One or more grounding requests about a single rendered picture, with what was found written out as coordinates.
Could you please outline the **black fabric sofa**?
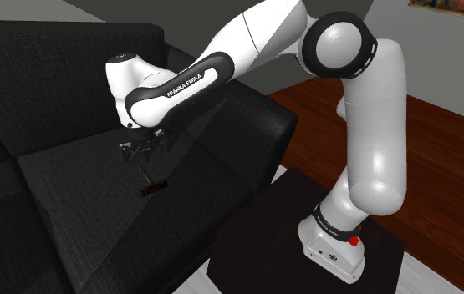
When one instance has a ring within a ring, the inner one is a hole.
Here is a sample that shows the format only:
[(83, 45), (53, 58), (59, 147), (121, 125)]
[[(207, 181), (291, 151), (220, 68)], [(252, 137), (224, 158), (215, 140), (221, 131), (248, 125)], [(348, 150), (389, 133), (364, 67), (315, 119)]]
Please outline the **black fabric sofa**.
[[(192, 62), (155, 24), (0, 21), (0, 294), (171, 294), (271, 184), (298, 117), (238, 81), (167, 123), (170, 152), (124, 163), (121, 53)], [(140, 165), (168, 186), (141, 197)]]

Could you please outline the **gold framed wall picture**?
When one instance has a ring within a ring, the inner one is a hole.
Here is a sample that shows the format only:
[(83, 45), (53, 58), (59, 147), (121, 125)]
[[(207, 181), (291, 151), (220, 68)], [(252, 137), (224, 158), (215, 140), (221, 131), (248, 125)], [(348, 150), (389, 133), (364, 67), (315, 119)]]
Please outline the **gold framed wall picture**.
[(464, 17), (464, 0), (410, 0), (408, 5)]

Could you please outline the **dark robot stand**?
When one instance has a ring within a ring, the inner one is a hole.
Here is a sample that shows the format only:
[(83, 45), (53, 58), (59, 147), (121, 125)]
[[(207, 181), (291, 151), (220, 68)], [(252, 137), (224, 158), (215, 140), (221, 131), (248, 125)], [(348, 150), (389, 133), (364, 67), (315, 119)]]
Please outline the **dark robot stand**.
[(371, 219), (362, 224), (365, 268), (357, 282), (304, 255), (298, 223), (327, 193), (292, 168), (222, 226), (207, 269), (221, 294), (395, 294), (405, 244)]

